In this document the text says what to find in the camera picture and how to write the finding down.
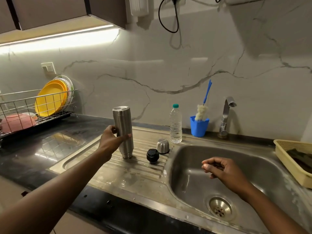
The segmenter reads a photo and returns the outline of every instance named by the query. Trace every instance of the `left arm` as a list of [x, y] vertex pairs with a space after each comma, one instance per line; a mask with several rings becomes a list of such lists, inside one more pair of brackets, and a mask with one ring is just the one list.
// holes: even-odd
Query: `left arm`
[[114, 126], [108, 126], [94, 153], [5, 210], [0, 215], [0, 233], [49, 234], [99, 168], [131, 137], [115, 137], [115, 132]]

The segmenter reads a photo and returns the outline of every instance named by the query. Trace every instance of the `sink drain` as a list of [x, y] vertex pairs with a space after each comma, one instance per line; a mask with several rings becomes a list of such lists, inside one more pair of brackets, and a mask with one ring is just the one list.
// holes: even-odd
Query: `sink drain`
[[231, 220], [234, 215], [234, 210], [230, 203], [224, 198], [215, 196], [206, 202], [209, 211], [216, 217]]

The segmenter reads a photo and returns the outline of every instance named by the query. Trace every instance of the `hand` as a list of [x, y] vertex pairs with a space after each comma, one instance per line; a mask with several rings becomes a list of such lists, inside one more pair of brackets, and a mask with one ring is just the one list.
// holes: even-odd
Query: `hand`
[[255, 189], [232, 159], [212, 157], [202, 161], [202, 164], [205, 173], [212, 173], [211, 179], [219, 178], [227, 188], [239, 195], [244, 201], [247, 200], [249, 193]]
[[97, 149], [97, 151], [102, 153], [104, 152], [108, 155], [107, 161], [111, 159], [112, 153], [114, 153], [118, 149], [119, 145], [121, 145], [122, 142], [132, 137], [132, 134], [127, 134], [119, 137], [114, 136], [114, 134], [116, 134], [115, 126], [108, 126], [101, 136], [99, 148]]

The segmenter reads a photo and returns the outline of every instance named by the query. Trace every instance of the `pink bowl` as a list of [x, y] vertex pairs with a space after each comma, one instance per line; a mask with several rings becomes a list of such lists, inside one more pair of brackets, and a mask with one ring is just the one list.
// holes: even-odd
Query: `pink bowl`
[[2, 122], [2, 132], [10, 133], [18, 130], [23, 130], [36, 125], [35, 120], [25, 114], [12, 114], [6, 116]]

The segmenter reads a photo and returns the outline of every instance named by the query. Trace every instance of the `upper cabinet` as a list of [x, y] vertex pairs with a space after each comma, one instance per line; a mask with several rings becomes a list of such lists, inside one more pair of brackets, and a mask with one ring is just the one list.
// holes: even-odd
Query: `upper cabinet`
[[125, 29], [127, 16], [125, 0], [0, 0], [0, 20], [1, 44], [108, 24]]
[[6, 0], [0, 0], [0, 34], [16, 30], [13, 17]]

